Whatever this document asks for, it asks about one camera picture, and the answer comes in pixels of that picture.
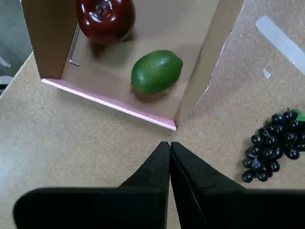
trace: red apple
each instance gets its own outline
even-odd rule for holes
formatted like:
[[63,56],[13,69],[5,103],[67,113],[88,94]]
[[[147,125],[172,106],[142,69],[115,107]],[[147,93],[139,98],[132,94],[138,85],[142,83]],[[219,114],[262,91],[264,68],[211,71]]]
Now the red apple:
[[124,41],[135,22],[132,0],[76,0],[76,12],[82,32],[100,44]]

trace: tape strip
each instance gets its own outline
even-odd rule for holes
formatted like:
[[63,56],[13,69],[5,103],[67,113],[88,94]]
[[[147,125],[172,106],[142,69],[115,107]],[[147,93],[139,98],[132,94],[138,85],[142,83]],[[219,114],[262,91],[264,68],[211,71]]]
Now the tape strip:
[[267,16],[256,22],[256,27],[301,73],[305,74],[305,53]]
[[4,59],[2,59],[2,57],[0,56],[0,64],[3,65],[4,67],[11,67],[10,63],[7,63]]
[[265,68],[263,69],[263,73],[267,79],[270,79],[270,77],[272,76]]

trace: grape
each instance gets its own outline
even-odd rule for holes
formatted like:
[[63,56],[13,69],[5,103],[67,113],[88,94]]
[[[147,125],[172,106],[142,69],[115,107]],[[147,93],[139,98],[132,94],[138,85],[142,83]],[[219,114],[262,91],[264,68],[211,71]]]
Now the grape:
[[305,144],[297,144],[296,149],[301,151],[301,152],[304,152],[305,151]]
[[268,133],[272,134],[272,133],[274,133],[275,125],[268,124],[268,125],[266,125],[265,128],[267,129]]
[[261,170],[264,168],[264,164],[262,161],[258,160],[257,158],[255,158],[252,163],[251,163],[251,168],[253,170]]
[[251,149],[251,154],[253,156],[259,156],[261,153],[261,148],[260,147],[257,147],[257,146],[253,146],[252,149]]
[[266,143],[271,147],[277,146],[277,138],[274,136],[269,136],[266,138]]
[[269,178],[268,173],[265,170],[262,170],[262,171],[256,173],[256,177],[257,177],[257,179],[259,179],[262,182],[266,182]]
[[272,159],[280,159],[283,156],[284,150],[282,147],[277,147],[273,150]]
[[288,121],[291,121],[291,120],[295,120],[298,116],[298,113],[295,112],[295,111],[286,111],[284,112],[283,116],[288,120]]
[[253,157],[246,157],[243,161],[242,164],[245,168],[251,168],[251,164],[253,162],[254,158]]
[[297,132],[299,130],[301,130],[303,127],[303,124],[302,122],[300,121],[297,121],[297,120],[293,120],[291,123],[290,123],[290,129],[294,132]]
[[294,148],[285,150],[285,154],[288,158],[290,158],[292,160],[297,160],[300,157],[299,150],[294,149]]
[[263,157],[266,158],[266,159],[272,159],[275,155],[273,149],[271,148],[265,148],[263,149]]
[[286,125],[287,124],[287,119],[282,114],[274,114],[271,117],[271,120],[272,120],[272,123],[275,125]]
[[285,142],[286,144],[292,145],[293,143],[295,143],[297,137],[294,133],[287,133],[285,136]]
[[270,133],[267,128],[263,127],[258,130],[258,134],[263,137],[269,137]]
[[270,168],[273,172],[278,172],[280,170],[280,165],[276,160],[274,160],[270,163]]
[[275,125],[273,132],[277,135],[277,136],[281,136],[284,135],[285,133],[285,127],[283,127],[282,125]]
[[305,144],[305,132],[302,132],[298,138],[298,141],[300,141],[300,143]]
[[242,173],[243,182],[250,183],[251,181],[253,181],[253,178],[254,172],[250,169]]
[[260,137],[259,135],[253,135],[251,137],[251,142],[255,145],[255,146],[263,146],[264,144],[264,139],[262,137]]

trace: table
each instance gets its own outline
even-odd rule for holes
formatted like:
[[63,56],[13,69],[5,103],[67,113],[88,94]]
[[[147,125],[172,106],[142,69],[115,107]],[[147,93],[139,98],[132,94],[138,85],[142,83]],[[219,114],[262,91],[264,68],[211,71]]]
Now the table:
[[[304,76],[256,29],[268,15],[305,50],[305,1],[247,0],[211,86],[177,132],[41,83],[34,56],[0,99],[0,225],[37,187],[120,185],[160,141],[179,141],[237,182],[254,131],[287,107],[305,111]],[[263,69],[272,74],[266,79]],[[305,155],[253,188],[305,188]],[[179,228],[172,191],[168,228]]]

